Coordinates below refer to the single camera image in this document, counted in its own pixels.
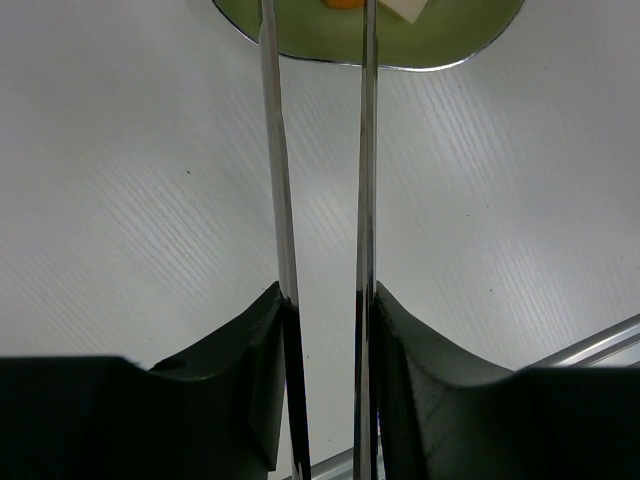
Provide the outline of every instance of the curved black bracket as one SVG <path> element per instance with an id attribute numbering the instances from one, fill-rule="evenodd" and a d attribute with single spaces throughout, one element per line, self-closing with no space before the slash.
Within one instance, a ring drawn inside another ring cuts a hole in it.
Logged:
<path id="1" fill-rule="evenodd" d="M 284 394 L 277 283 L 144 371 L 117 357 L 0 360 L 0 478 L 265 479 Z"/>
<path id="2" fill-rule="evenodd" d="M 379 285 L 388 480 L 640 478 L 640 370 L 513 373 L 455 345 Z"/>

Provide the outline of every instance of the vertical metal bar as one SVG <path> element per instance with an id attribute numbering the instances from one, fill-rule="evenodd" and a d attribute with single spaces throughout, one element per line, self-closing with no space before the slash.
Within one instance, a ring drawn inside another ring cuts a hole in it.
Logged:
<path id="1" fill-rule="evenodd" d="M 371 307 L 376 293 L 377 0 L 367 0 L 360 112 L 358 240 L 356 260 L 356 359 L 353 469 L 355 480 L 376 480 L 378 412 L 370 355 Z"/>
<path id="2" fill-rule="evenodd" d="M 289 181 L 287 141 L 282 117 L 280 63 L 274 0 L 261 0 L 261 15 L 259 44 L 262 63 L 262 86 L 271 165 L 278 274 L 280 291 L 285 301 L 282 309 L 282 337 L 289 407 L 289 431 L 291 433 L 292 479 L 311 480 L 291 185 Z"/>

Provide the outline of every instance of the round metal dish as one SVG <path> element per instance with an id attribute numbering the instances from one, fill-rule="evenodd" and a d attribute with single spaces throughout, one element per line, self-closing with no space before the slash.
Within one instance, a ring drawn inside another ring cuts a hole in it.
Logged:
<path id="1" fill-rule="evenodd" d="M 213 0 L 247 38 L 256 41 L 259 2 Z M 378 11 L 381 67 L 429 71 L 461 63 L 500 36 L 524 0 L 429 0 L 409 24 L 391 11 Z M 362 62 L 362 9 L 335 10 L 322 0 L 277 0 L 282 55 L 339 64 Z"/>

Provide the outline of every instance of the shiny steel rod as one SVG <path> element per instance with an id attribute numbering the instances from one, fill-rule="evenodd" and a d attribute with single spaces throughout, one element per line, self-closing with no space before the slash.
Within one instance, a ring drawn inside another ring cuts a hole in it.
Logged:
<path id="1" fill-rule="evenodd" d="M 287 141 L 282 116 L 274 0 L 261 0 L 259 44 L 276 224 L 278 276 L 284 300 L 281 310 L 283 316 L 282 337 L 287 381 L 287 405 L 289 407 L 289 431 L 291 433 L 292 479 L 311 480 L 291 185 Z"/>
<path id="2" fill-rule="evenodd" d="M 376 480 L 378 410 L 375 368 L 370 355 L 371 311 L 376 293 L 376 129 L 378 89 L 377 0 L 367 0 L 360 112 L 358 238 L 356 259 L 356 358 L 354 480 Z"/>

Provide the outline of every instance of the silver tube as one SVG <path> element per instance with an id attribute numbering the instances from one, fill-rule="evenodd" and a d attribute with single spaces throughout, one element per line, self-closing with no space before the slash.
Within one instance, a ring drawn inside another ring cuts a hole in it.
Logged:
<path id="1" fill-rule="evenodd" d="M 377 0 L 364 13 L 362 60 L 358 239 L 356 260 L 356 361 L 354 408 L 354 480 L 376 480 L 377 405 L 370 356 L 371 305 L 376 293 L 376 114 L 378 40 Z"/>
<path id="2" fill-rule="evenodd" d="M 298 307 L 298 277 L 293 238 L 293 212 L 287 139 L 282 117 L 280 62 L 274 0 L 262 0 L 262 24 L 259 34 L 262 60 L 262 87 L 264 90 L 271 188 L 276 219 L 276 245 L 280 290 L 285 299 Z"/>
<path id="3" fill-rule="evenodd" d="M 640 315 L 631 317 L 612 327 L 596 333 L 584 340 L 560 350 L 533 364 L 535 367 L 564 367 L 577 363 L 596 355 L 609 347 L 616 346 L 626 339 L 640 334 Z"/>
<path id="4" fill-rule="evenodd" d="M 282 116 L 280 63 L 274 0 L 261 0 L 262 21 L 259 44 L 262 86 L 269 143 L 271 188 L 276 224 L 278 276 L 285 300 L 281 313 L 284 360 L 291 434 L 291 471 L 293 480 L 311 480 L 309 432 L 304 385 L 304 360 L 298 309 L 298 277 L 293 236 L 293 211 L 287 141 Z"/>

